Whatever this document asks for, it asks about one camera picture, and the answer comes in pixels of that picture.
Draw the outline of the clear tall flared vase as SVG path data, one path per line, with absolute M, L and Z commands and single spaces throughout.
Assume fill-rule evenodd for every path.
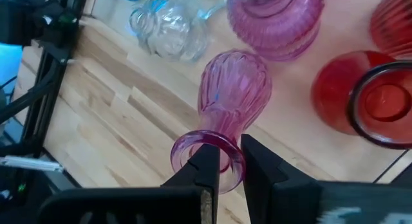
M 200 19 L 207 20 L 218 10 L 226 7 L 227 0 L 180 0 L 191 13 Z

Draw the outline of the pink ribbed teardrop vase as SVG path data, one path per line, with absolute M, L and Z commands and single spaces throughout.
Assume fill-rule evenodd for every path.
M 272 78 L 262 58 L 246 50 L 229 50 L 206 65 L 198 92 L 198 128 L 179 137 L 171 149 L 178 172 L 203 144 L 220 150 L 221 194 L 244 178 L 241 135 L 257 119 L 272 95 Z

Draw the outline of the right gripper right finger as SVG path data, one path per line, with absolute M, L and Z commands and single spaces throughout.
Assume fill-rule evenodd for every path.
M 241 149 L 251 224 L 412 224 L 412 185 L 316 180 L 248 134 Z

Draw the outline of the pink ringed bottle vase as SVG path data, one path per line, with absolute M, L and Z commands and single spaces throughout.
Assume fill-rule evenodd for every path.
M 314 42 L 323 8 L 324 0 L 227 0 L 233 32 L 272 61 L 295 59 Z

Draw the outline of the silver aluminium bracket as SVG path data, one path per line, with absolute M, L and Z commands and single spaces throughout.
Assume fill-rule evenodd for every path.
M 64 171 L 64 167 L 57 162 L 11 155 L 0 157 L 0 166 L 58 173 Z

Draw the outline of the red ribbed bottle vase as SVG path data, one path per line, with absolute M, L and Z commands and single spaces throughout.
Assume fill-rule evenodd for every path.
M 372 13 L 370 34 L 381 52 L 412 59 L 412 0 L 382 0 Z

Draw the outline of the red bulbous flared vase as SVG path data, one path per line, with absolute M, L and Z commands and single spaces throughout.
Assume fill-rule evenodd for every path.
M 319 71 L 312 104 L 333 129 L 390 149 L 412 149 L 412 61 L 377 51 L 342 54 Z

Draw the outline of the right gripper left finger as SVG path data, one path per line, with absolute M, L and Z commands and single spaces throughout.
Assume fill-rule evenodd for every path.
M 219 161 L 205 144 L 159 187 L 62 191 L 42 204 L 38 224 L 216 224 Z

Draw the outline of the clear squat glass vase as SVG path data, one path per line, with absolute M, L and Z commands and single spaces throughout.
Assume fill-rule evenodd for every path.
M 139 46 L 164 59 L 194 62 L 209 41 L 205 21 L 177 0 L 147 0 L 133 8 L 128 23 Z

